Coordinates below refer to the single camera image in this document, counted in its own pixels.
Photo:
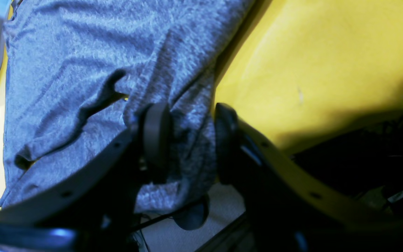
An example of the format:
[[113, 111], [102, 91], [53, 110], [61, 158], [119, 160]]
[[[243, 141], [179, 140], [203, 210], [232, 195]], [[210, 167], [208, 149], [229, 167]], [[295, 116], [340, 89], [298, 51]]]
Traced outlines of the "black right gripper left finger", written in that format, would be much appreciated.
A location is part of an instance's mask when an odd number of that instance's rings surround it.
[[0, 210], [0, 252], [79, 252], [124, 242], [141, 187], [167, 181], [170, 134], [167, 103], [139, 110], [85, 167]]

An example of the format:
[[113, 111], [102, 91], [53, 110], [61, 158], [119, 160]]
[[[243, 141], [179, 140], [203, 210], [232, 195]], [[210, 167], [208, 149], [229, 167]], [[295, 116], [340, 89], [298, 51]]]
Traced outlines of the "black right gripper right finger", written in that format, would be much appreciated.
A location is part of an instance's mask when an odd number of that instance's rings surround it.
[[403, 252], [403, 219], [313, 178], [224, 104], [215, 106], [218, 176], [242, 195], [259, 252]]

